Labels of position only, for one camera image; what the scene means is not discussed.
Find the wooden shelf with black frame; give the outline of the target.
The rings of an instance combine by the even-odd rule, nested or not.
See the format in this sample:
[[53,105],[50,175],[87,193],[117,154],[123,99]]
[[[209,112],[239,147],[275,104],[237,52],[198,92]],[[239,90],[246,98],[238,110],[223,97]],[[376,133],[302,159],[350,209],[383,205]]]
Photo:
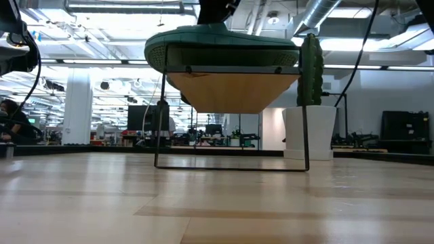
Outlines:
[[298,54],[298,66],[220,66],[175,65],[168,62],[171,49],[196,50],[278,50],[273,45],[210,45],[210,44],[166,44],[163,63],[163,80],[169,77],[185,95],[198,113],[259,114],[275,98],[297,81],[304,89],[304,61],[307,52],[301,47],[286,46],[283,50]]

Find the green slide sandal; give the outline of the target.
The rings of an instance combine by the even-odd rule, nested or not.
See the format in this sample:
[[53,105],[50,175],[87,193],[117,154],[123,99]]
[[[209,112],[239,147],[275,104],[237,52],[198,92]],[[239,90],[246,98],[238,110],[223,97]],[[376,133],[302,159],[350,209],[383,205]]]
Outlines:
[[159,71],[168,65],[293,66],[298,52],[289,39],[229,31],[226,25],[180,26],[146,40],[144,57]]

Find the black background monitor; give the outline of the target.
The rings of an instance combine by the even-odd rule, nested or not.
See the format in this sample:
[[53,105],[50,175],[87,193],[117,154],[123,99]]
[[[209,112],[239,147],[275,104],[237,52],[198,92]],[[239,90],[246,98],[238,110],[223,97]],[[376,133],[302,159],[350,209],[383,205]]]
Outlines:
[[128,106],[127,130],[156,131],[158,129],[158,106]]

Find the smooth silver ceiling duct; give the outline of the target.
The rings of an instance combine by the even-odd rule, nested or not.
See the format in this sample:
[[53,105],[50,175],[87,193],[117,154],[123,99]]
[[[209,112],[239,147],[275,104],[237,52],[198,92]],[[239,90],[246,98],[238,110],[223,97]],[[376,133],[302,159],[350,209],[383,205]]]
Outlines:
[[309,0],[303,13],[297,15],[294,34],[318,29],[342,0]]

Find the black background cabinet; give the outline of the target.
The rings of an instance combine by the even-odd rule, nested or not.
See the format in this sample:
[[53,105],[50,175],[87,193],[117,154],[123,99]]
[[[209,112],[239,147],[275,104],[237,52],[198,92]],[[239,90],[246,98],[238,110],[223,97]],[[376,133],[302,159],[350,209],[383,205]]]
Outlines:
[[429,123],[428,112],[383,111],[379,144],[390,153],[429,155]]

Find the person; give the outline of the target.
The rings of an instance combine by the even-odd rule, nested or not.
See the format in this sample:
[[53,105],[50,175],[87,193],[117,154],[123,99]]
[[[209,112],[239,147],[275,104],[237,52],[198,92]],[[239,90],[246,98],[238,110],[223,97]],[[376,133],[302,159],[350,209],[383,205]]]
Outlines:
[[157,102],[158,109],[161,107],[161,114],[157,111],[157,131],[155,136],[159,140],[161,147],[166,147],[168,142],[174,137],[176,131],[176,123],[170,116],[170,106],[165,100]]
[[39,131],[28,120],[20,106],[10,99],[0,102],[0,110],[7,114],[6,121],[0,122],[5,129],[0,129],[0,142],[17,145],[37,145],[40,142]]

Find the green cactus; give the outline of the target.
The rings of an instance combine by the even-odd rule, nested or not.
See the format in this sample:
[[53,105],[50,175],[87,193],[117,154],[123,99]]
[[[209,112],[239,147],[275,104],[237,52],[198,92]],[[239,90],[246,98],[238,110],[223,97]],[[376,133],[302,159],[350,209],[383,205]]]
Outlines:
[[321,105],[323,92],[323,50],[319,39],[308,34],[302,43],[302,76],[298,80],[297,106]]

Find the small grey bracket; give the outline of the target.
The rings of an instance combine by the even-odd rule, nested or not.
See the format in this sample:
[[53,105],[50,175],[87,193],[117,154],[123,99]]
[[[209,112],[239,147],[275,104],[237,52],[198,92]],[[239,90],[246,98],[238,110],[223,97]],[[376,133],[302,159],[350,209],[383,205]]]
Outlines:
[[11,142],[0,142],[0,159],[11,159],[14,157],[16,145]]

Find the white pillar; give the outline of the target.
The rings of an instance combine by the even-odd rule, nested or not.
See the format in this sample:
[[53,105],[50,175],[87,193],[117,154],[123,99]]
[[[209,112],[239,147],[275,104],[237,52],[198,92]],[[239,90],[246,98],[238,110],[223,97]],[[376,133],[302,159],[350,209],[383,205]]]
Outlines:
[[62,144],[89,144],[93,82],[89,69],[69,68],[66,84]]

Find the white hexagonal plant pot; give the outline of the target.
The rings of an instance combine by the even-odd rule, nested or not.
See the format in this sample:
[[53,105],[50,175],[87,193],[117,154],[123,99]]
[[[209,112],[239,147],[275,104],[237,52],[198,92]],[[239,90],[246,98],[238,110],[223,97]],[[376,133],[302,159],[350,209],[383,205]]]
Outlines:
[[[304,138],[302,126],[302,108],[287,108],[282,112],[285,124],[285,150],[288,159],[304,159]],[[333,106],[307,106],[307,125],[309,136],[309,159],[330,161],[332,132],[336,120],[336,108]]]

